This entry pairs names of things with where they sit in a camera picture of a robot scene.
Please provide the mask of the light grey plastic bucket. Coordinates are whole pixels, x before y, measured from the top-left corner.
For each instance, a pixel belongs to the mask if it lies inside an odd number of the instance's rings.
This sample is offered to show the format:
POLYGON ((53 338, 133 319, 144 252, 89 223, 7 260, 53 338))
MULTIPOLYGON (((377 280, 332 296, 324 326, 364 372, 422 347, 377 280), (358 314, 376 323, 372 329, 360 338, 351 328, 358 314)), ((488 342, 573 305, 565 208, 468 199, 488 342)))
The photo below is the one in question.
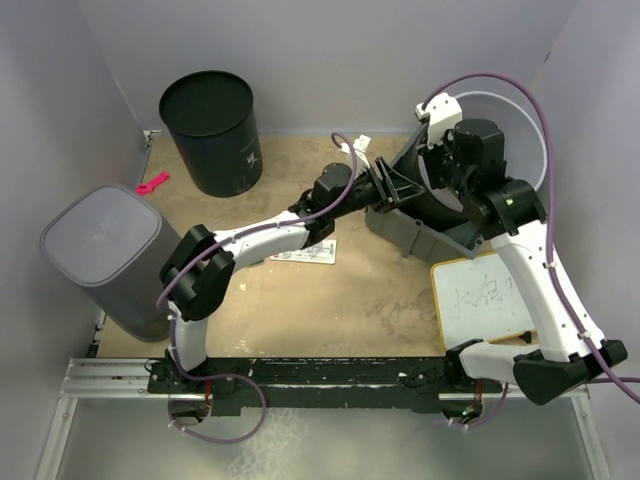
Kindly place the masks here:
POLYGON ((541 128, 523 107, 511 99, 487 91, 467 91, 455 97, 462 119, 494 121, 505 135, 506 174, 539 189, 548 167, 547 147, 541 128))

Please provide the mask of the dark blue cylindrical bin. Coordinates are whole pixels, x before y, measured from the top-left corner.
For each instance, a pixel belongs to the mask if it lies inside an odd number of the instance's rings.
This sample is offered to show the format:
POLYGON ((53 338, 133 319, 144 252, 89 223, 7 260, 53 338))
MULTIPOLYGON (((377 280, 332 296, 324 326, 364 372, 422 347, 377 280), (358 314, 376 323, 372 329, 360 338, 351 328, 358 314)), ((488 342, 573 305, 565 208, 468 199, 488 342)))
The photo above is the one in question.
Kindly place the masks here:
POLYGON ((158 110, 202 193, 229 198, 257 184, 263 159, 254 96, 241 77, 219 70, 188 74, 167 87, 158 110))

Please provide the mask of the grey ribbed laundry basket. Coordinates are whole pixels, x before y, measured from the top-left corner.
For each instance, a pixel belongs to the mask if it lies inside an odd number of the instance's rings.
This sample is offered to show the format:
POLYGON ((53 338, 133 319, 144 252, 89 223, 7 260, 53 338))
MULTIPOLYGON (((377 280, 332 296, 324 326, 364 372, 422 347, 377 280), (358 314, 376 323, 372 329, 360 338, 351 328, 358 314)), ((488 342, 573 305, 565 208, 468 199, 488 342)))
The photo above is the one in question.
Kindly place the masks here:
POLYGON ((45 258, 120 328, 157 342, 169 324, 156 301, 160 270, 180 242, 165 217, 134 191, 95 188, 61 212, 40 239, 45 258))

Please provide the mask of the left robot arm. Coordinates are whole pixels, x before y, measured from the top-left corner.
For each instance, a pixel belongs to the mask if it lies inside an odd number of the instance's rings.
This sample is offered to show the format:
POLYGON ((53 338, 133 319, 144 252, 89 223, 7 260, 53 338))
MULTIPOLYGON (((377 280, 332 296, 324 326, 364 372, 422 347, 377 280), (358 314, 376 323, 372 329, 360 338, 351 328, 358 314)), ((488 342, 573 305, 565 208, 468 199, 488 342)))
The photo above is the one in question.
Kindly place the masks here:
POLYGON ((336 219, 371 208, 393 211, 423 195, 425 186, 378 157, 357 171, 343 163, 327 165, 314 185, 288 209, 242 229, 212 232, 192 227, 160 270, 164 287, 157 304, 169 312, 171 381, 184 392, 206 378, 206 320, 221 306, 232 276, 285 251, 320 243, 336 219))

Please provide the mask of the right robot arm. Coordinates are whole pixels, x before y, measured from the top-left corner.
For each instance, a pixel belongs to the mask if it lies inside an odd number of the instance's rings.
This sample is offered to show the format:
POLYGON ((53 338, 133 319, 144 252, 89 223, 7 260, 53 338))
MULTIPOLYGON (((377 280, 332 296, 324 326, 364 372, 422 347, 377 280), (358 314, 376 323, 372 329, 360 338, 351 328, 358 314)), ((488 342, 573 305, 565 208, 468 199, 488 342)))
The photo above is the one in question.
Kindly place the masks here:
POLYGON ((505 135, 495 122, 428 120, 422 152, 427 184, 447 189, 507 267, 538 335, 531 347, 472 339, 447 351, 446 383, 467 391, 479 379, 514 383, 545 405, 608 373, 628 357, 585 311, 549 234, 536 189, 506 174, 505 135))

